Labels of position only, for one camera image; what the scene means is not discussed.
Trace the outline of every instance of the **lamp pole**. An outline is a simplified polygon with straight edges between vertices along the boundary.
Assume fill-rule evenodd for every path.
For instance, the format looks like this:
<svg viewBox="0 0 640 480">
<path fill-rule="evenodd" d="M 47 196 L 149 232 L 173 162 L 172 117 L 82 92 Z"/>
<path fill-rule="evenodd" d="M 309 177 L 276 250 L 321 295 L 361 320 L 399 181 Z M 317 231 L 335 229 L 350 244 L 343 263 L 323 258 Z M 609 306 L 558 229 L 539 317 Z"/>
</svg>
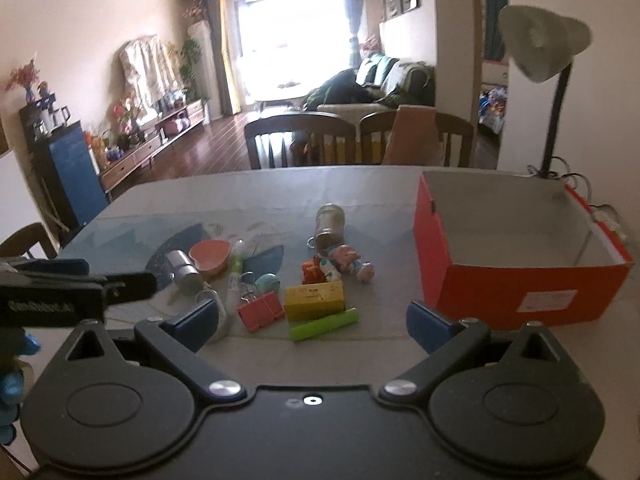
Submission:
<svg viewBox="0 0 640 480">
<path fill-rule="evenodd" d="M 571 75 L 572 62 L 562 69 L 558 84 L 556 85 L 556 94 L 554 95 L 554 103 L 551 107 L 551 117 L 549 118 L 549 131 L 546 134 L 545 154 L 542 157 L 542 166 L 538 176 L 549 178 L 549 168 L 551 167 L 551 158 L 554 156 L 554 148 L 556 146 L 556 137 L 558 136 L 558 121 L 560 120 L 560 110 L 562 109 L 562 101 L 564 100 L 564 92 L 569 83 Z"/>
</svg>

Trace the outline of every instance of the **blue glove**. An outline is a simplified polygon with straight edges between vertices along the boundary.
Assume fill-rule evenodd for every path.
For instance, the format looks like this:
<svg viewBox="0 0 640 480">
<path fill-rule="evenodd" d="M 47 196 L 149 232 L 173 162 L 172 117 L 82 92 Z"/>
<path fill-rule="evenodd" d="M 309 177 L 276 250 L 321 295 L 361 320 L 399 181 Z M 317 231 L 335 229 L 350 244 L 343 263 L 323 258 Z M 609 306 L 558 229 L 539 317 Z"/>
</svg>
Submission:
<svg viewBox="0 0 640 480">
<path fill-rule="evenodd" d="M 40 345 L 22 328 L 0 329 L 0 444 L 8 446 L 16 435 L 14 422 L 20 416 L 24 376 L 16 369 L 15 357 L 35 355 Z"/>
</svg>

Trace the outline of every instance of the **bright window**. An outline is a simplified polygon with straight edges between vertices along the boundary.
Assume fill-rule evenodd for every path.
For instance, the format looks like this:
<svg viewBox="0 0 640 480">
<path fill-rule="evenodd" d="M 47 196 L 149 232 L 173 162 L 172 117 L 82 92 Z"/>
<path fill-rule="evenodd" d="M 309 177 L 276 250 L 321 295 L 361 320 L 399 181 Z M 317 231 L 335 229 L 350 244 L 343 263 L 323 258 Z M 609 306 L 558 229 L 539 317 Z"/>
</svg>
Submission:
<svg viewBox="0 0 640 480">
<path fill-rule="evenodd" d="M 249 99 L 290 82 L 315 88 L 349 67 L 342 0 L 244 0 L 238 23 Z"/>
</svg>

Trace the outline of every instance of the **wooden chair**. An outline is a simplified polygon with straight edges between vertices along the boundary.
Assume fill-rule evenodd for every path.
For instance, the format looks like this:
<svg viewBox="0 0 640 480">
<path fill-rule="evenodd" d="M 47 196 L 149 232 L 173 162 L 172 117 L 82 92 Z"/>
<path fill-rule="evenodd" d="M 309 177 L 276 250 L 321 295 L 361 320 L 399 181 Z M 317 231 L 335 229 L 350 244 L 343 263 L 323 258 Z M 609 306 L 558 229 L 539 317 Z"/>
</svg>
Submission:
<svg viewBox="0 0 640 480">
<path fill-rule="evenodd" d="M 297 166 L 324 166 L 330 164 L 326 160 L 324 152 L 324 136 L 332 137 L 332 158 L 334 164 L 338 164 L 338 142 L 344 139 L 344 158 L 346 164 L 355 164 L 356 161 L 356 128 L 353 124 L 333 114 L 320 112 L 285 112 L 271 117 L 260 118 L 244 127 L 244 140 L 249 153 L 249 162 L 252 170 L 260 170 L 260 157 L 255 137 L 277 134 L 283 132 L 295 132 L 294 142 L 302 145 L 306 142 L 306 148 L 301 150 L 300 156 L 294 157 Z M 280 160 L 283 168 L 287 162 L 287 150 L 284 138 L 280 149 Z M 269 168 L 275 168 L 273 159 L 273 147 L 269 140 Z"/>
<path fill-rule="evenodd" d="M 30 258 L 33 258 L 31 249 L 37 244 L 40 244 L 47 258 L 58 256 L 58 251 L 51 243 L 44 226 L 37 222 L 23 227 L 2 242 L 0 244 L 0 258 L 13 258 L 23 254 L 28 254 Z"/>
<path fill-rule="evenodd" d="M 377 112 L 362 118 L 360 121 L 360 142 L 362 144 L 362 161 L 365 164 L 372 164 L 371 134 L 380 133 L 380 160 L 385 157 L 385 134 L 391 131 L 395 120 L 395 110 Z M 471 163 L 471 146 L 474 140 L 473 125 L 454 115 L 437 112 L 436 126 L 441 140 L 444 138 L 444 134 L 449 134 L 445 146 L 444 165 L 450 166 L 451 162 L 451 136 L 459 135 L 462 137 L 462 145 L 460 146 L 458 167 L 468 168 Z"/>
</svg>

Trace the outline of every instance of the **desk lamp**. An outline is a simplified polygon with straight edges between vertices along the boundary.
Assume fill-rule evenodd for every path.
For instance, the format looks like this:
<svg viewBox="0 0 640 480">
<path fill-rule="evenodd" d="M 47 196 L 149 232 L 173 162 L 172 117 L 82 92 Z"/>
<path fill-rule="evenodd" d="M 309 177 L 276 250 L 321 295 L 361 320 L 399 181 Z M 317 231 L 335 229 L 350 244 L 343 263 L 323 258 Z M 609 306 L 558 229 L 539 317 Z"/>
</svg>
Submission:
<svg viewBox="0 0 640 480">
<path fill-rule="evenodd" d="M 538 176 L 549 178 L 556 145 L 558 120 L 574 57 L 591 44 L 586 23 L 540 7 L 507 5 L 498 16 L 498 28 L 507 51 L 522 73 L 534 83 L 560 74 L 546 134 L 545 153 Z"/>
</svg>

